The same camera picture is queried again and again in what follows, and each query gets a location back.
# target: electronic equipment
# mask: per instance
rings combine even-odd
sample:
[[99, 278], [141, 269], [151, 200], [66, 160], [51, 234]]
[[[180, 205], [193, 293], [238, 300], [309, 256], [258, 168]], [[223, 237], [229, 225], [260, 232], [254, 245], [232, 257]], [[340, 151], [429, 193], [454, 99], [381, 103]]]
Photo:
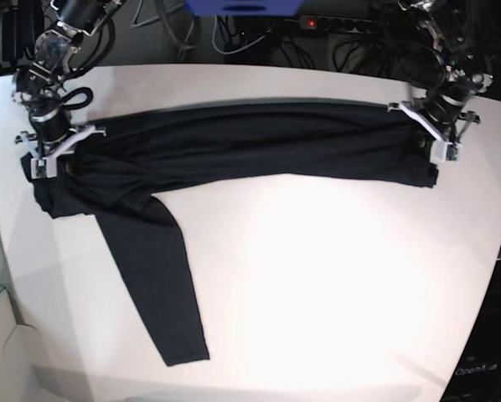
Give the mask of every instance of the electronic equipment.
[[443, 402], [501, 400], [501, 260]]
[[[189, 39], [193, 36], [194, 27], [199, 24], [199, 17], [195, 17], [187, 38], [179, 39], [169, 28], [168, 15], [171, 10], [165, 8], [163, 0], [154, 1], [169, 38], [182, 51], [193, 48]], [[472, 15], [478, 1], [481, 0], [464, 2], [462, 6], [458, 6], [457, 1], [453, 0], [380, 0], [380, 3], [389, 4], [393, 13], [409, 15], [412, 25], [431, 38], [431, 52], [442, 69], [440, 82], [427, 91], [424, 99], [390, 103], [389, 108], [402, 110], [408, 117], [418, 121], [427, 131], [428, 146], [435, 147], [436, 154], [442, 161], [460, 159], [464, 132], [470, 124], [480, 122], [474, 112], [465, 113], [463, 109], [473, 96], [483, 93], [492, 83], [491, 65], [478, 51], [473, 29], [475, 18]], [[261, 6], [248, 8], [241, 7], [243, 3], [239, 1], [236, 5], [232, 3], [234, 1], [230, 0], [222, 3], [230, 4], [228, 8], [223, 6], [223, 13], [248, 16], [265, 12], [289, 12], [299, 2], [261, 0]], [[275, 4], [281, 3], [285, 6], [283, 9], [274, 8]], [[220, 0], [193, 0], [189, 2], [188, 8], [197, 13], [210, 14], [218, 12], [220, 4]], [[116, 36], [111, 18], [121, 5], [121, 0], [52, 1], [51, 7], [57, 13], [58, 21], [37, 39], [34, 61], [29, 66], [20, 68], [15, 75], [14, 100], [28, 109], [29, 121], [35, 131], [34, 134], [21, 133], [17, 138], [18, 142], [24, 142], [28, 146], [33, 155], [33, 178], [55, 176], [56, 161], [60, 155], [73, 152], [74, 145], [87, 136], [103, 133], [102, 129], [96, 129], [92, 125], [72, 126], [70, 123], [70, 111], [87, 106], [92, 100], [91, 90], [79, 88], [61, 96], [59, 89], [67, 80], [78, 78], [98, 65], [111, 51]], [[296, 22], [304, 24], [307, 31], [318, 29], [320, 23], [311, 16]], [[70, 60], [80, 52], [83, 38], [93, 36], [102, 29], [106, 29], [109, 34], [109, 41], [102, 52], [96, 57], [93, 55], [77, 69], [70, 67]], [[259, 36], [252, 40], [247, 38], [246, 44], [229, 51], [218, 49], [214, 38], [212, 44], [220, 53], [233, 55], [264, 45], [273, 34], [274, 29], [266, 26]], [[70, 104], [76, 95], [84, 95], [86, 100]], [[458, 120], [465, 121], [461, 130], [456, 128]]]

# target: black clothing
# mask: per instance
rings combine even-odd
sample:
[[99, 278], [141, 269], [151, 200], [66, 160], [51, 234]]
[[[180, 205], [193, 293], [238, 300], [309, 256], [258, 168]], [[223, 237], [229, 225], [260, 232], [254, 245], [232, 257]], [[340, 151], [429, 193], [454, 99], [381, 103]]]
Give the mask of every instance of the black clothing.
[[[279, 173], [432, 187], [437, 171], [400, 112], [286, 103], [165, 111], [97, 122], [107, 135], [33, 181], [53, 218], [94, 214], [167, 365], [209, 358], [182, 233], [153, 193]], [[30, 156], [23, 158], [28, 174]]]

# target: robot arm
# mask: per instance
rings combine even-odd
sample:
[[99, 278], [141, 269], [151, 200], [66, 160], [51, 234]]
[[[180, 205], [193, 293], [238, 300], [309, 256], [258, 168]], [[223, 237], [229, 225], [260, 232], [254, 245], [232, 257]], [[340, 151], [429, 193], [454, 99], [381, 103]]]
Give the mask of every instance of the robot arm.
[[[92, 91], [79, 88], [66, 96], [59, 89], [70, 79], [78, 78], [100, 63], [114, 44], [115, 27], [111, 18], [125, 0], [53, 0], [52, 8], [58, 21], [42, 33], [36, 43], [36, 59], [21, 68], [15, 77], [14, 100], [29, 112], [29, 121], [35, 136], [23, 133], [17, 141], [36, 140], [33, 154], [33, 178], [50, 178], [57, 174], [56, 158], [72, 151], [73, 146], [96, 130], [93, 126], [72, 126], [70, 110], [87, 106]], [[426, 128], [437, 145], [443, 161], [459, 159], [461, 136], [468, 125], [479, 122], [473, 113], [463, 108], [475, 95], [484, 92], [492, 83], [489, 68], [475, 46], [469, 24], [457, 20], [455, 10], [448, 6], [451, 0], [394, 0], [399, 10], [413, 13], [420, 29], [432, 37], [432, 49], [446, 71], [442, 82], [428, 90], [426, 98], [413, 102], [390, 104], [400, 109]], [[466, 4], [478, 0], [468, 0]], [[92, 36], [107, 25], [110, 40], [100, 56], [87, 65], [73, 70], [70, 60], [79, 53], [84, 36]], [[86, 95], [86, 101], [70, 105], [70, 99]], [[465, 120], [465, 127], [457, 132], [457, 120]]]
[[[398, 0], [404, 12], [414, 13], [418, 28], [426, 29], [432, 37], [432, 48], [438, 62], [446, 71], [441, 83], [426, 93], [426, 98], [412, 103], [390, 104], [410, 118], [421, 123], [436, 141], [436, 155], [442, 161], [456, 161], [461, 157], [461, 136], [471, 123], [480, 123], [479, 117], [466, 104], [493, 83], [490, 64], [478, 52], [470, 7], [478, 0], [466, 1], [466, 21], [459, 21], [457, 11], [447, 0]], [[457, 131], [456, 123], [465, 126]]]
[[[67, 80], [78, 78], [92, 69], [109, 53], [115, 37], [111, 17], [121, 5], [120, 0], [54, 0], [51, 3], [58, 20], [37, 39], [35, 60], [18, 70], [14, 77], [13, 98], [28, 109], [29, 121], [36, 131], [38, 147], [36, 150], [30, 147], [36, 153], [33, 155], [37, 161], [33, 168], [34, 178], [55, 175], [58, 156], [55, 153], [65, 143], [75, 143], [67, 141], [70, 137], [85, 135], [85, 127], [70, 124], [70, 111], [87, 106], [92, 101], [92, 91], [80, 88], [61, 97], [59, 89]], [[104, 25], [107, 25], [110, 36], [105, 51], [88, 65], [73, 70], [70, 61], [79, 53], [84, 36], [92, 36]], [[86, 96], [84, 102], [67, 105], [79, 94]], [[34, 139], [26, 135], [23, 138]]]

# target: cable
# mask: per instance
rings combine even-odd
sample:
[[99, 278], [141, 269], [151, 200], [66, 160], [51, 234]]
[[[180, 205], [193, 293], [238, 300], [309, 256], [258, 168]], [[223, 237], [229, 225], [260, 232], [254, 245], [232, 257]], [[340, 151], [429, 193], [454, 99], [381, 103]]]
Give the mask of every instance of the cable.
[[287, 62], [289, 63], [290, 67], [293, 68], [293, 62], [292, 62], [292, 59], [289, 58], [289, 56], [287, 55], [286, 53], [286, 50], [284, 50], [284, 48], [282, 46], [280, 46], [278, 48], [282, 54], [284, 54], [284, 58], [287, 60]]
[[[191, 50], [196, 47], [196, 45], [199, 42], [199, 36], [196, 38], [196, 41], [194, 44], [187, 44], [185, 42], [182, 42], [178, 36], [174, 33], [170, 22], [168, 21], [168, 11], [167, 8], [165, 7], [165, 2], [163, 0], [155, 0], [156, 3], [156, 9], [158, 11], [159, 19], [162, 22], [162, 26], [165, 29], [165, 32], [167, 33], [168, 37], [173, 41], [173, 43], [178, 46], [180, 49], [183, 50]], [[200, 33], [200, 18], [199, 17], [194, 17], [194, 27], [195, 27], [195, 32]]]
[[31, 48], [28, 46], [26, 47], [24, 50], [23, 50], [24, 54], [25, 54], [25, 59], [29, 60], [29, 61], [33, 61], [34, 60], [34, 55], [31, 53]]
[[220, 37], [223, 39], [223, 42], [225, 42], [225, 44], [233, 44], [234, 42], [232, 41], [232, 37], [230, 36], [230, 31], [228, 29], [228, 26], [221, 17], [217, 18], [219, 19], [220, 22], [219, 33]]
[[[445, 67], [442, 66], [442, 62], [441, 62], [441, 56], [438, 54], [438, 52], [436, 52], [434, 49], [430, 48], [429, 46], [425, 46], [424, 44], [419, 44], [417, 42], [409, 42], [409, 41], [396, 41], [397, 44], [403, 44], [403, 45], [406, 45], [406, 46], [414, 46], [414, 47], [417, 47], [419, 49], [422, 49], [422, 50], [426, 50], [426, 51], [429, 51], [430, 53], [432, 53], [434, 56], [435, 56], [435, 59], [437, 61], [437, 63], [439, 64], [439, 69], [441, 70], [441, 75], [439, 75], [439, 81], [442, 80], [442, 77], [446, 77], [446, 70], [445, 70]], [[427, 61], [425, 60], [416, 60], [414, 59], [413, 57], [411, 57], [412, 55], [414, 55], [414, 53], [412, 51], [409, 51], [409, 52], [405, 52], [403, 49], [399, 48], [400, 49], [400, 52], [402, 54], [408, 54], [410, 57], [407, 57], [406, 55], [404, 56], [400, 56], [400, 61], [398, 63], [398, 67], [400, 69], [400, 71], [408, 78], [410, 79], [412, 82], [418, 82], [424, 86], [427, 86], [427, 87], [434, 87], [435, 84], [433, 82], [431, 82], [430, 80], [426, 80], [425, 78], [422, 78], [420, 76], [414, 76], [412, 73], [411, 73], [411, 70], [412, 69], [408, 69], [406, 70], [404, 68], [404, 63], [406, 61], [413, 61], [415, 64], [418, 64], [419, 66], [422, 66], [422, 69], [421, 69], [421, 73], [423, 74], [424, 72], [424, 68], [427, 67]]]
[[51, 5], [51, 1], [43, 0], [40, 5], [42, 6], [42, 13], [46, 14], [46, 11], [48, 11], [49, 6]]
[[305, 49], [303, 49], [301, 46], [296, 44], [295, 40], [293, 40], [293, 38], [291, 36], [288, 36], [287, 39], [288, 39], [288, 41], [284, 42], [284, 43], [289, 43], [291, 46], [293, 46], [301, 66], [306, 65], [308, 69], [315, 70], [316, 63], [314, 63], [314, 60], [310, 56], [310, 54]]
[[89, 71], [91, 71], [94, 67], [96, 67], [113, 49], [116, 39], [116, 30], [115, 23], [111, 18], [107, 20], [106, 23], [107, 31], [109, 33], [109, 40], [107, 40], [106, 47], [101, 51], [99, 55], [97, 55], [89, 64], [85, 64], [82, 68], [75, 70], [70, 74], [70, 78], [79, 78]]
[[374, 73], [379, 76], [385, 68], [385, 62], [381, 58], [380, 51], [377, 49], [379, 44], [379, 38], [364, 36], [364, 40], [361, 42], [361, 46], [363, 47], [362, 57], [359, 58], [358, 62], [349, 72], [352, 74], [371, 75], [374, 66], [379, 63], [380, 70], [378, 73]]
[[137, 5], [137, 10], [135, 11], [135, 14], [133, 14], [132, 21], [130, 22], [130, 28], [140, 28], [140, 27], [146, 27], [147, 25], [156, 23], [159, 21], [159, 16], [156, 15], [155, 17], [151, 17], [145, 21], [141, 21], [140, 23], [137, 21], [139, 19], [139, 14], [141, 13], [142, 10], [142, 4], [144, 0], [139, 0], [139, 4]]
[[268, 33], [271, 32], [271, 30], [268, 30], [266, 32], [266, 34], [260, 36], [257, 40], [255, 40], [254, 42], [251, 42], [249, 44], [246, 44], [245, 46], [241, 46], [239, 49], [236, 49], [236, 50], [231, 50], [230, 52], [225, 52], [224, 50], [221, 50], [219, 49], [219, 47], [217, 46], [217, 43], [215, 41], [215, 37], [217, 36], [217, 29], [219, 28], [219, 23], [217, 22], [217, 17], [215, 17], [215, 22], [214, 22], [214, 33], [213, 35], [211, 36], [211, 44], [213, 45], [215, 51], [219, 54], [222, 54], [224, 56], [229, 56], [231, 54], [238, 54], [240, 52], [243, 52], [247, 49], [250, 49], [252, 46], [254, 46], [255, 44], [258, 44], [259, 42], [261, 42], [262, 40], [264, 40], [267, 36]]
[[89, 64], [90, 61], [92, 60], [92, 58], [96, 55], [96, 53], [98, 53], [98, 49], [101, 46], [102, 39], [103, 39], [103, 29], [100, 29], [100, 31], [98, 31], [98, 40], [96, 42], [96, 46], [94, 47], [94, 50], [92, 50], [92, 53], [90, 53], [90, 56], [86, 58], [86, 60], [83, 62], [83, 64], [81, 64], [78, 67], [78, 70], [83, 69], [87, 64]]
[[[86, 97], [85, 100], [82, 102], [78, 103], [72, 103], [72, 104], [66, 104], [66, 102], [70, 101], [72, 98], [75, 98], [77, 95], [84, 95]], [[62, 103], [64, 108], [67, 111], [77, 111], [79, 109], [83, 109], [84, 107], [87, 107], [90, 105], [90, 103], [94, 100], [94, 92], [92, 92], [91, 88], [87, 88], [85, 86], [81, 88], [77, 88], [75, 90], [72, 90], [70, 93], [66, 94], [65, 96], [62, 97]]]
[[228, 21], [228, 17], [225, 17], [224, 20], [220, 17], [219, 21], [221, 25], [226, 29], [226, 33], [229, 37], [235, 38], [237, 36], [237, 32], [232, 33], [232, 31], [230, 31], [230, 23]]
[[[342, 46], [344, 46], [345, 44], [353, 44], [353, 46], [351, 47], [351, 49], [349, 50], [349, 52], [344, 56], [343, 58], [343, 63], [342, 63], [342, 66], [341, 67], [338, 67], [338, 63], [336, 61], [336, 53], [342, 48]], [[345, 42], [342, 42], [341, 44], [337, 44], [336, 47], [334, 48], [333, 50], [333, 63], [334, 63], [334, 67], [336, 68], [336, 70], [341, 73], [343, 71], [343, 69], [345, 68], [345, 66], [347, 65], [347, 63], [349, 62], [349, 59], [351, 58], [351, 56], [353, 55], [354, 52], [356, 52], [358, 49], [360, 49], [360, 47], [362, 46], [363, 44], [360, 43], [360, 41], [358, 39], [355, 39], [355, 40], [348, 40], [348, 41], [345, 41]]]
[[[191, 39], [191, 35], [193, 34], [193, 31], [194, 31], [194, 19], [193, 19], [193, 22], [191, 22], [191, 26], [189, 27], [189, 30], [187, 32], [187, 35], [185, 36], [185, 42], [187, 43], [188, 40]], [[185, 55], [187, 54], [187, 50], [186, 49], [180, 49], [178, 51], [178, 56], [177, 56], [177, 61], [178, 62], [183, 62], [185, 61]]]

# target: power strip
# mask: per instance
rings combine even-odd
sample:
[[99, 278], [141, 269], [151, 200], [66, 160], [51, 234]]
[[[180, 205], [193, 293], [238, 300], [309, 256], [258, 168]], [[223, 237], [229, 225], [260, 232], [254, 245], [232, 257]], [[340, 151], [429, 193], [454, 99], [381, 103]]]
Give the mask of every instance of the power strip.
[[330, 34], [372, 34], [378, 31], [377, 23], [367, 19], [301, 15], [298, 22], [300, 29]]

